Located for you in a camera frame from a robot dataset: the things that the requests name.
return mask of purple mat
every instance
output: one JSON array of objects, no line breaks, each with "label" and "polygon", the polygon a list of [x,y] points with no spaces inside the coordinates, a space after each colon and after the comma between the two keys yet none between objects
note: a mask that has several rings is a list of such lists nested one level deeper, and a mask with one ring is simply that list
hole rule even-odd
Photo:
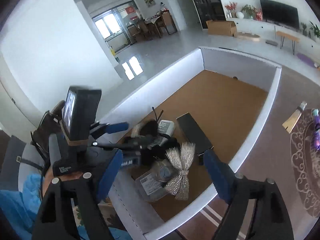
[{"label": "purple mat", "polygon": [[315,67],[315,62],[309,58],[308,56],[302,54],[302,53],[298,53],[297,57],[303,61],[304,63],[306,63],[307,65],[311,66],[311,67]]}]

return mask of flat screen tv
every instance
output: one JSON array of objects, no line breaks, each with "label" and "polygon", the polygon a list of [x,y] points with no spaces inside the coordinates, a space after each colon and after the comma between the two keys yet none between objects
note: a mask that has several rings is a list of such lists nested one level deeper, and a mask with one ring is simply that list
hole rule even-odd
[{"label": "flat screen tv", "polygon": [[271,0],[260,0],[260,4],[264,20],[287,25],[297,30],[300,28],[297,8]]}]

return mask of red sign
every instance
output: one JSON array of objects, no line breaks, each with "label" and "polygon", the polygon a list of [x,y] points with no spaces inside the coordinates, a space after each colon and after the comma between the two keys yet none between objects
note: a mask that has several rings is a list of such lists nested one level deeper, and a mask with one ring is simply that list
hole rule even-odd
[{"label": "red sign", "polygon": [[132,6],[127,7],[125,10],[127,14],[134,13],[136,11]]}]

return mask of hand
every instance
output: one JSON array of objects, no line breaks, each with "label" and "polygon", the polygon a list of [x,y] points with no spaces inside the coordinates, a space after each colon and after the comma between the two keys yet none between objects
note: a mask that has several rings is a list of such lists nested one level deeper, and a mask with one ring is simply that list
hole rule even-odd
[{"label": "hand", "polygon": [[[82,175],[83,175],[83,172],[76,171],[76,172],[73,172],[71,174],[66,174],[66,175],[59,176],[59,178],[62,181],[66,181],[66,180],[79,179]],[[50,166],[50,168],[48,169],[47,173],[44,176],[44,181],[42,183],[42,197],[44,197],[45,192],[47,191],[47,189],[48,189],[48,187],[49,187],[49,185],[51,183],[51,180],[53,178],[54,178],[54,175],[53,175],[53,171],[52,171],[52,166]]]}]

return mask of silver screw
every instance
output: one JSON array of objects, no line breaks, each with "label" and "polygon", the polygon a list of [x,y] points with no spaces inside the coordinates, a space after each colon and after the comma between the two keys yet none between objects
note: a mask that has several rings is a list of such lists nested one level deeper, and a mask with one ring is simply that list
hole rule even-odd
[{"label": "silver screw", "polygon": [[238,179],[243,179],[243,174],[241,174],[240,172],[237,172],[237,173],[235,174],[235,176],[236,176],[236,178],[238,178]]},{"label": "silver screw", "polygon": [[57,184],[59,182],[59,178],[53,178],[51,182],[52,184]]},{"label": "silver screw", "polygon": [[83,174],[83,177],[85,179],[89,179],[89,178],[91,178],[91,173],[90,172],[86,172],[85,174]]},{"label": "silver screw", "polygon": [[270,184],[274,184],[275,181],[274,181],[274,179],[267,178],[267,182]]}]

